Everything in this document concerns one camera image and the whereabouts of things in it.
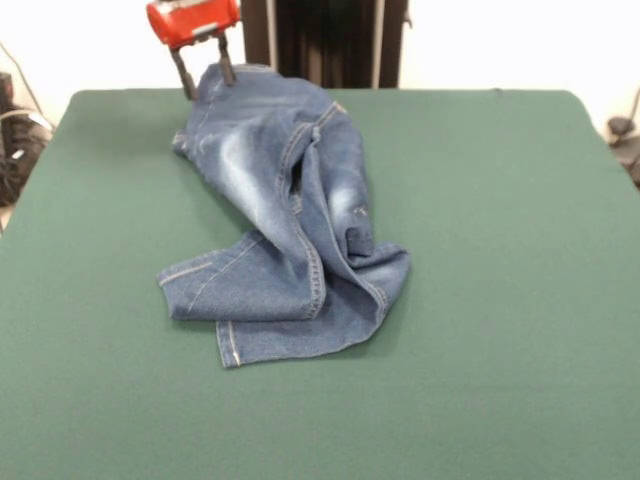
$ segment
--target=green table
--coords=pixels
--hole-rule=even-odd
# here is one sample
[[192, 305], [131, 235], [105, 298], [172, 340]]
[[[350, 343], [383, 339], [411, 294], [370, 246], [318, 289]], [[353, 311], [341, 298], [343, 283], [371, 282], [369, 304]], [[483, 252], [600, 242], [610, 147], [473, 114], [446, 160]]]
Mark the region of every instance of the green table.
[[0, 478], [640, 478], [640, 198], [563, 92], [337, 91], [377, 239], [367, 344], [223, 370], [155, 275], [249, 226], [177, 90], [83, 92], [0, 240]]

